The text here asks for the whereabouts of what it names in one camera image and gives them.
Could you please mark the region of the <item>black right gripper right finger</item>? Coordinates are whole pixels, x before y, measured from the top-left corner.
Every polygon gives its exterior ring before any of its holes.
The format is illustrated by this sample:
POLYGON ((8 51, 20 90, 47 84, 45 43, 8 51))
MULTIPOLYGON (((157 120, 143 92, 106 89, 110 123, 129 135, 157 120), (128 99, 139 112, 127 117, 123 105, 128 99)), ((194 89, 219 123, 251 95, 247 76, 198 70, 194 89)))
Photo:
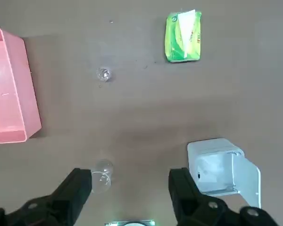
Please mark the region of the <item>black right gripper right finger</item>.
POLYGON ((276 226, 263 209, 245 206, 232 211, 216 197, 202 194, 187 168, 171 169, 168 190, 178 226, 276 226))

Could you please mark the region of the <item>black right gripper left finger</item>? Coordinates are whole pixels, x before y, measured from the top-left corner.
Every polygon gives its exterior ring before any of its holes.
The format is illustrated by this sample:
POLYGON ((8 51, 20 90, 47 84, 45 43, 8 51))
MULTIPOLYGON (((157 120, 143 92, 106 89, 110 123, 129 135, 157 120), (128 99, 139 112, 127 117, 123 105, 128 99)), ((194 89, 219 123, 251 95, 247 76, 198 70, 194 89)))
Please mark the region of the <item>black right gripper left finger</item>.
POLYGON ((0 226, 73 226, 91 192, 91 171, 75 168, 53 193, 9 214, 0 208, 0 226))

